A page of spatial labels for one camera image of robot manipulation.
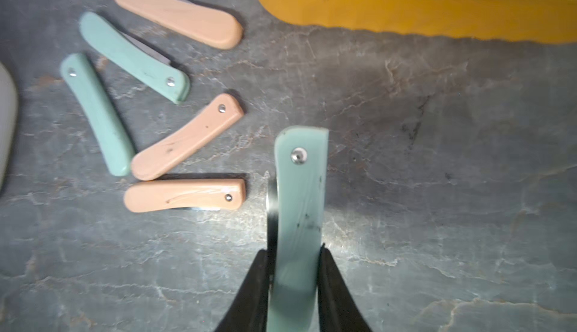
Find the yellow storage box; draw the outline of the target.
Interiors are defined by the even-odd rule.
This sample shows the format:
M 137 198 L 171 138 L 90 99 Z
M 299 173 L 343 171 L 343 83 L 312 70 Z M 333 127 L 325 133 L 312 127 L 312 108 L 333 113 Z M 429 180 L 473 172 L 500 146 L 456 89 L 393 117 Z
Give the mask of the yellow storage box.
M 576 40 L 576 0 L 258 0 L 295 25 L 402 35 L 533 41 Z

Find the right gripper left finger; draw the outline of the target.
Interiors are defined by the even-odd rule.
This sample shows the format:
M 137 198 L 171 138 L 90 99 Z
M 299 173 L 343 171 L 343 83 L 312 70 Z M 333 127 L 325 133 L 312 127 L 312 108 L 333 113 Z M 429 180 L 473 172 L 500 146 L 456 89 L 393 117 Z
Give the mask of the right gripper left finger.
M 269 289 L 268 251 L 261 249 L 257 252 L 230 308 L 214 331 L 266 331 Z

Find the white storage box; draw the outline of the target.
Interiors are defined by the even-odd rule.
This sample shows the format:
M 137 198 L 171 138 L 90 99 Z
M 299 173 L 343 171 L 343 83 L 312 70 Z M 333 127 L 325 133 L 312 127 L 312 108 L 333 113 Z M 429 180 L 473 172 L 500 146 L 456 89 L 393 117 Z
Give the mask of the white storage box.
M 5 181 L 5 173 L 8 166 L 14 130 L 17 123 L 18 97 L 17 88 L 12 76 L 6 67 L 1 64 L 1 186 Z

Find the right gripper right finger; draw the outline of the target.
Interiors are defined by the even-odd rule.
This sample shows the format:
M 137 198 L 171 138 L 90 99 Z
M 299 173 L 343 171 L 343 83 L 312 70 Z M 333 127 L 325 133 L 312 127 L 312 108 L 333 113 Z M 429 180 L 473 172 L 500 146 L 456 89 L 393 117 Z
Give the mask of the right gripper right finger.
M 319 329 L 371 332 L 345 284 L 332 253 L 321 246 L 317 276 Z

